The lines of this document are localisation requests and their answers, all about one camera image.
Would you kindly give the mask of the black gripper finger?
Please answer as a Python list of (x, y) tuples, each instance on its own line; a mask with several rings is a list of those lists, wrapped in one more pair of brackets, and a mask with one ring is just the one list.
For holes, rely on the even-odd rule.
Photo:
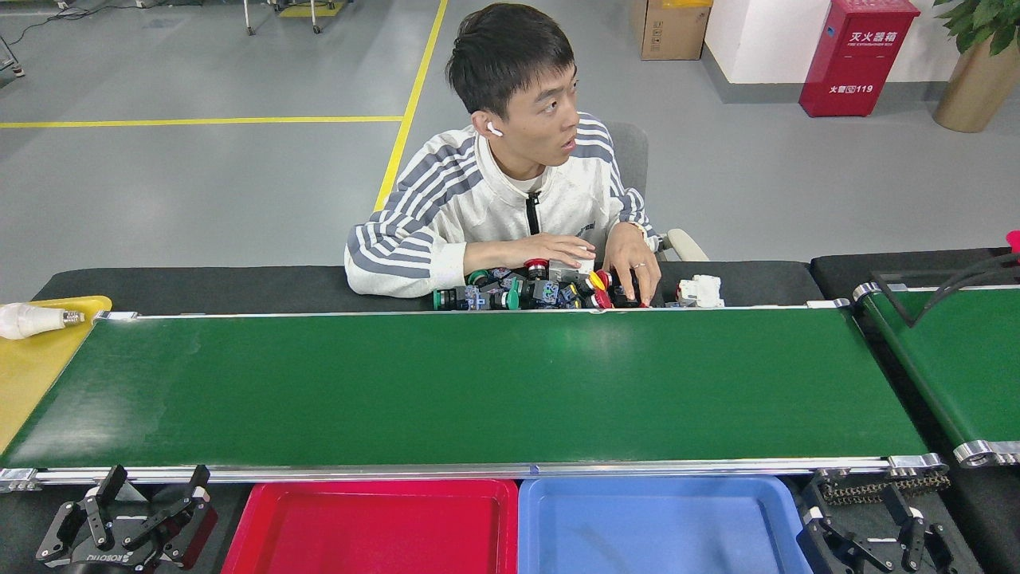
[(798, 545), (815, 573), (862, 573), (868, 553), (853, 532), (838, 526), (821, 493), (824, 478), (814, 478), (802, 491), (805, 513)]
[(955, 551), (948, 544), (944, 525), (930, 523), (895, 486), (883, 486), (879, 495), (899, 531), (895, 538), (877, 541), (877, 570), (954, 573)]

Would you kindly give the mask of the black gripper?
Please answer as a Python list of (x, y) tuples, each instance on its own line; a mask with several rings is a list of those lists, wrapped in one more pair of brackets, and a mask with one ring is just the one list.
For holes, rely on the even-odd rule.
[[(218, 522), (206, 487), (210, 472), (196, 466), (183, 494), (145, 521), (108, 516), (128, 481), (128, 470), (113, 466), (81, 501), (61, 506), (36, 551), (43, 563), (61, 561), (61, 573), (154, 573), (160, 558), (190, 569)], [(79, 532), (88, 526), (86, 537)], [(128, 538), (128, 547), (124, 539)]]

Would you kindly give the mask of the seated person's left hand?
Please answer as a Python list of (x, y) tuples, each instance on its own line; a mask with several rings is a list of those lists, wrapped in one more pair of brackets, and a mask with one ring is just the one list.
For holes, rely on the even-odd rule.
[(642, 226), (633, 222), (613, 226), (602, 255), (602, 269), (616, 273), (628, 299), (638, 299), (644, 308), (651, 306), (661, 271)]

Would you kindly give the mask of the seated person's right hand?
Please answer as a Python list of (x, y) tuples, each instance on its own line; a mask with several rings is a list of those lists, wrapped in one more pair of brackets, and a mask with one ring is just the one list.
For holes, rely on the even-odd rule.
[(582, 261), (594, 258), (596, 247), (586, 240), (571, 234), (539, 233), (509, 242), (506, 266), (517, 268), (531, 259), (547, 259), (576, 269)]

